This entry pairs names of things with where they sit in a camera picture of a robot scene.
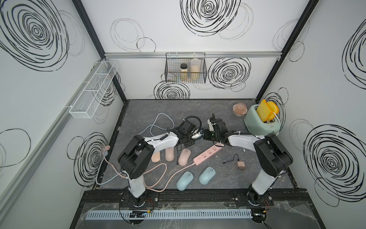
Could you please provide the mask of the pink mouse sideways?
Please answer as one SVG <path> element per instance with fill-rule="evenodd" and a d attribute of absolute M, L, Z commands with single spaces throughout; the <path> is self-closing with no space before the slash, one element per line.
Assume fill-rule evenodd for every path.
<path fill-rule="evenodd" d="M 189 149 L 183 149 L 179 158 L 178 158 L 178 165 L 180 166 L 186 166 L 188 163 L 188 159 L 191 155 L 191 150 Z"/>

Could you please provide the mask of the pink power strip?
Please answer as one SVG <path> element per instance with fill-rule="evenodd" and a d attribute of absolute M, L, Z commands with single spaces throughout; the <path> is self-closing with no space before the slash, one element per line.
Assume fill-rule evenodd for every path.
<path fill-rule="evenodd" d="M 211 156 L 213 156 L 214 154 L 216 154 L 219 150 L 221 150 L 222 148 L 224 148 L 225 145 L 218 143 L 217 145 L 213 145 L 210 148 L 208 148 L 207 150 L 205 150 L 203 153 L 199 154 L 198 156 L 196 156 L 193 159 L 193 162 L 196 165 L 200 165 L 202 164 L 204 161 L 206 161 L 207 159 L 209 159 Z"/>

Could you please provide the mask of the peach mouse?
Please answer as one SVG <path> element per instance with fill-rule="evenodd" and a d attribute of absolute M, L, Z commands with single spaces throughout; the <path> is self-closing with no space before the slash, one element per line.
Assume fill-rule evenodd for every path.
<path fill-rule="evenodd" d="M 160 157 L 160 151 L 158 151 L 157 153 L 154 153 L 154 154 L 152 155 L 152 157 L 151 157 L 151 161 L 152 161 L 153 163 L 158 163 L 158 162 L 160 162 L 160 160 L 161 160 L 161 157 Z"/>

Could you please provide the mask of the pink charger plug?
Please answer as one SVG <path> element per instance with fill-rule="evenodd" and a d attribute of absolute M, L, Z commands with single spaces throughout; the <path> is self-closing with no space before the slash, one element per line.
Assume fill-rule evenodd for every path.
<path fill-rule="evenodd" d="M 238 161 L 237 162 L 237 168 L 239 170 L 245 170 L 246 169 L 246 165 L 245 165 L 244 161 Z"/>

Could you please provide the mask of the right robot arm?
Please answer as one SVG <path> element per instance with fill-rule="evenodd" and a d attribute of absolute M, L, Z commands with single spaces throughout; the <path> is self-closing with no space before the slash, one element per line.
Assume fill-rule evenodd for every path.
<path fill-rule="evenodd" d="M 293 163 L 293 157 L 279 140 L 275 133 L 256 136 L 250 133 L 242 134 L 240 131 L 229 131 L 220 118 L 214 114 L 208 119 L 208 129 L 201 129 L 201 137 L 213 142 L 216 146 L 240 147 L 256 152 L 261 170 L 255 181 L 249 186 L 248 201 L 258 206 L 264 201 L 266 193 L 277 179 L 287 172 Z"/>

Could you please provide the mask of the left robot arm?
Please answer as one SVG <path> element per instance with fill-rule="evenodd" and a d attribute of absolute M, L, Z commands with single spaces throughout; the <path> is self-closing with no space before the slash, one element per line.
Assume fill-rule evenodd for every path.
<path fill-rule="evenodd" d="M 165 133 L 153 137 L 135 135 L 118 157 L 118 163 L 128 181 L 129 192 L 132 197 L 139 199 L 146 192 L 144 172 L 152 156 L 167 148 L 178 145 L 190 147 L 195 144 L 195 135 L 201 137 L 202 121 L 199 117 L 191 115 L 183 122 Z"/>

